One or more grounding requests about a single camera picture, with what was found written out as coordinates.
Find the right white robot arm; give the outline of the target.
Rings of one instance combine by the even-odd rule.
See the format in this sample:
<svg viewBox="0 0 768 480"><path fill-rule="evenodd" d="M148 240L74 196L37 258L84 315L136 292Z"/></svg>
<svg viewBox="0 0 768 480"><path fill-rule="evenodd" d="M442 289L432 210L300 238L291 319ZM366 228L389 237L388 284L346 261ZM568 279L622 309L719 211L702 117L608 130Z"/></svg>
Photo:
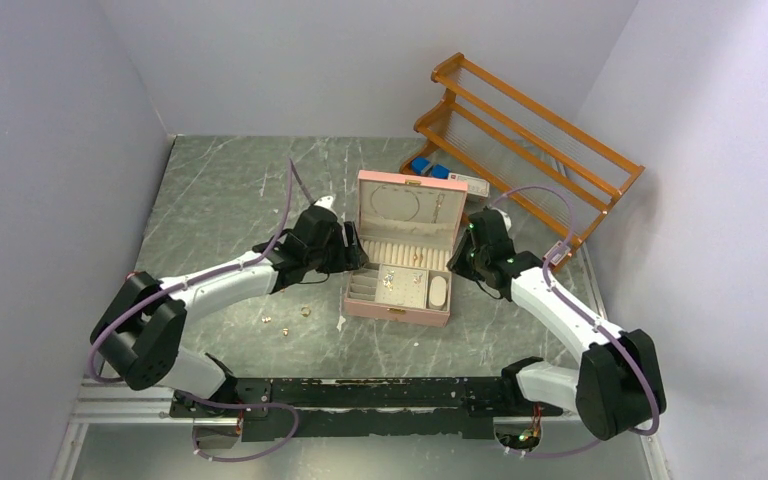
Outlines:
<svg viewBox="0 0 768 480"><path fill-rule="evenodd" d="M666 397L653 339L598 316L554 278L545 260L517 252L508 229L509 219L498 209L470 215L449 269L529 312L577 365L529 357L505 367L502 406L513 414L536 405L561 408L577 414L602 441L626 431L654 434Z"/></svg>

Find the pink jewelry box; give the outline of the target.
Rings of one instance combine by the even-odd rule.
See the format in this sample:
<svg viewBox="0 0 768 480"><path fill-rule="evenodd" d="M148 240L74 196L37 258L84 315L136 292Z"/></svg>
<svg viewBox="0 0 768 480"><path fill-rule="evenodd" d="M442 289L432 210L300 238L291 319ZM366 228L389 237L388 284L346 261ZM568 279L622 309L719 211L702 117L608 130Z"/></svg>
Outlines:
<svg viewBox="0 0 768 480"><path fill-rule="evenodd" d="M368 263L349 277L344 310L350 316L443 327L451 315L454 253L467 184L454 180L362 170L358 173L357 231ZM422 259L414 261L420 251ZM395 270L394 288L382 284ZM422 272L414 284L412 273ZM429 281L448 281L447 305L428 308Z"/></svg>

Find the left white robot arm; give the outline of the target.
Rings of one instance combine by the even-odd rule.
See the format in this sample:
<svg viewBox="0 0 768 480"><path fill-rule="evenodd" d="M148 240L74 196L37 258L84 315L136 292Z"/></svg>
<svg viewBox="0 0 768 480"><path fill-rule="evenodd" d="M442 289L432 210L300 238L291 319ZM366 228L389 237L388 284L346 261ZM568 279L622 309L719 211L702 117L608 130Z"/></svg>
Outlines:
<svg viewBox="0 0 768 480"><path fill-rule="evenodd" d="M132 274L90 335L90 358L114 371L111 382L140 391L162 386L196 397L221 416L237 400L237 378L210 354L187 351L185 327L243 300L279 293L315 272L352 272L368 260L354 222L328 207L305 209L291 228L219 265L177 277Z"/></svg>

